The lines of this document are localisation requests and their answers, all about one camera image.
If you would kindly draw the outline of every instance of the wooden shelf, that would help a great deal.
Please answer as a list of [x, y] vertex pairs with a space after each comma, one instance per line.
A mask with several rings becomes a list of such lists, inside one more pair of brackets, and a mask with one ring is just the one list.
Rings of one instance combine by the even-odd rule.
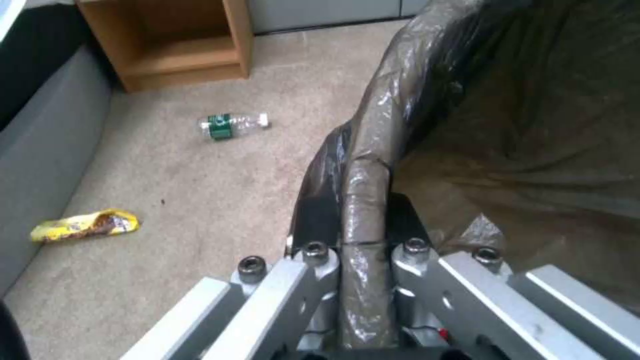
[[231, 37], [169, 42], [150, 48], [125, 70], [127, 76], [167, 74], [188, 70], [240, 64]]
[[98, 0], [78, 7], [127, 91], [249, 76], [253, 33], [245, 0]]

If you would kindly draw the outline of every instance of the candy wrapper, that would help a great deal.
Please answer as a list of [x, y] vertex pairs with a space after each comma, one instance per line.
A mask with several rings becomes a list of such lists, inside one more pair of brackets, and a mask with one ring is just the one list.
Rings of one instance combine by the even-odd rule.
[[135, 215], [120, 209], [106, 209], [89, 215], [45, 221], [31, 232], [31, 241], [53, 242], [95, 235], [116, 235], [138, 230]]

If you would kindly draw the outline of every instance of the gray couch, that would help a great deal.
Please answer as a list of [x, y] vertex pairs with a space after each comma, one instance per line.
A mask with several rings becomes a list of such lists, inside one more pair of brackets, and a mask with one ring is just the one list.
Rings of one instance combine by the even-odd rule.
[[81, 47], [0, 133], [0, 296], [39, 249], [29, 233], [62, 216], [93, 157], [111, 87]]

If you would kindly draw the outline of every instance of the gray wall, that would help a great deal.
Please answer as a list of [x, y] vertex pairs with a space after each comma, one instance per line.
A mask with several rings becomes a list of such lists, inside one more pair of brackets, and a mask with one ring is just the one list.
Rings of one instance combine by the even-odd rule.
[[400, 0], [249, 0], [253, 31], [398, 17]]
[[429, 0], [402, 0], [402, 16], [415, 15]]

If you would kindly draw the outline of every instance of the green bottle label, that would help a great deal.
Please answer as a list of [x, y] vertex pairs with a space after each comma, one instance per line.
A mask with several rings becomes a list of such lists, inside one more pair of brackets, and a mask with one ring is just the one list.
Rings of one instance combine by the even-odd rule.
[[234, 137], [231, 131], [231, 115], [212, 115], [207, 118], [209, 121], [209, 136], [213, 140], [230, 139]]

